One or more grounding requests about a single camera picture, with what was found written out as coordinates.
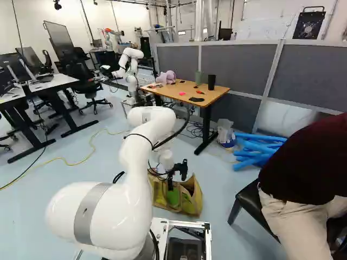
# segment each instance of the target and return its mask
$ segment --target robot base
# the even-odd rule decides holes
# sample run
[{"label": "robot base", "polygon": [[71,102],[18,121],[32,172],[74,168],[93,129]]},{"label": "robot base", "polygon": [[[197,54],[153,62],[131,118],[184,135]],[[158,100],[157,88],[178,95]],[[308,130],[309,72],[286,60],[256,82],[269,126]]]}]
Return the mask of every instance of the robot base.
[{"label": "robot base", "polygon": [[[186,232],[192,236],[196,236],[197,232],[194,231],[202,231],[203,237],[199,239],[204,240],[204,254],[205,260],[211,260],[211,225],[208,222],[186,222],[186,221],[176,221],[176,220],[168,220],[165,218],[153,218],[151,224],[151,230],[154,233],[155,237],[158,241],[159,248],[159,260],[166,259],[166,245],[168,242],[168,236],[172,229],[179,229],[183,232]],[[83,251],[79,251],[74,260],[80,260]],[[155,245],[152,240],[150,234],[146,237],[145,245],[141,251],[141,253],[134,260],[153,260],[156,259],[155,255]]]}]

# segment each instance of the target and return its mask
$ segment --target pink stuffed animal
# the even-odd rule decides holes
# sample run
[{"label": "pink stuffed animal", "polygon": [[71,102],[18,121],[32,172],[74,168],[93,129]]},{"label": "pink stuffed animal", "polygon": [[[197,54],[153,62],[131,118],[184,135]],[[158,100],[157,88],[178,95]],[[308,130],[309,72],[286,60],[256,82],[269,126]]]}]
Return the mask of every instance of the pink stuffed animal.
[{"label": "pink stuffed animal", "polygon": [[175,83],[176,82],[176,74],[172,70],[168,70],[166,72],[166,82],[167,84]]},{"label": "pink stuffed animal", "polygon": [[156,78],[156,83],[172,84],[174,82],[176,82],[176,74],[172,70],[161,72],[160,76]]}]

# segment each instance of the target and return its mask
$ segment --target wall-mounted fan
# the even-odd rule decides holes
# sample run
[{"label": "wall-mounted fan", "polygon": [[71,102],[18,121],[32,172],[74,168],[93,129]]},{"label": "wall-mounted fan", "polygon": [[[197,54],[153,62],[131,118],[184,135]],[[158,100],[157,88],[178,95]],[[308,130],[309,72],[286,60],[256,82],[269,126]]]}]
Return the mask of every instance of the wall-mounted fan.
[{"label": "wall-mounted fan", "polygon": [[[305,12],[307,8],[322,8],[322,11]],[[324,6],[308,6],[303,9],[298,18],[293,39],[316,40],[325,18]]]}]

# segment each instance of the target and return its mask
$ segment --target black cup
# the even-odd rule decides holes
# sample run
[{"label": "black cup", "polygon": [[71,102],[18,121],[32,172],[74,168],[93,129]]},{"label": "black cup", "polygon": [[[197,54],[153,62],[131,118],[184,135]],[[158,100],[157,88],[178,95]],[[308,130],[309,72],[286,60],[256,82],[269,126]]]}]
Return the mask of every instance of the black cup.
[{"label": "black cup", "polygon": [[215,90],[216,83],[216,75],[209,74],[208,75],[208,90]]}]

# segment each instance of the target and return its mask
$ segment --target gray partition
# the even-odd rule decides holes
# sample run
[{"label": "gray partition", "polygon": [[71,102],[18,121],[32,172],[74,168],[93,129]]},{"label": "gray partition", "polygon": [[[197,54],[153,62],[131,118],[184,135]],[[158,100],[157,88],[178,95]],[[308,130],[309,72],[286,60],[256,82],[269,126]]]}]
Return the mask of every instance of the gray partition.
[{"label": "gray partition", "polygon": [[347,111],[347,48],[284,45],[269,97]]},{"label": "gray partition", "polygon": [[234,122],[235,129],[251,132],[260,102],[259,99],[228,93],[212,106],[212,121],[217,122],[219,118],[227,118]]},{"label": "gray partition", "polygon": [[158,46],[157,55],[161,72],[173,70],[178,79],[195,81],[198,46]]},{"label": "gray partition", "polygon": [[215,74],[217,85],[262,95],[276,48],[276,44],[203,45],[201,71]]}]

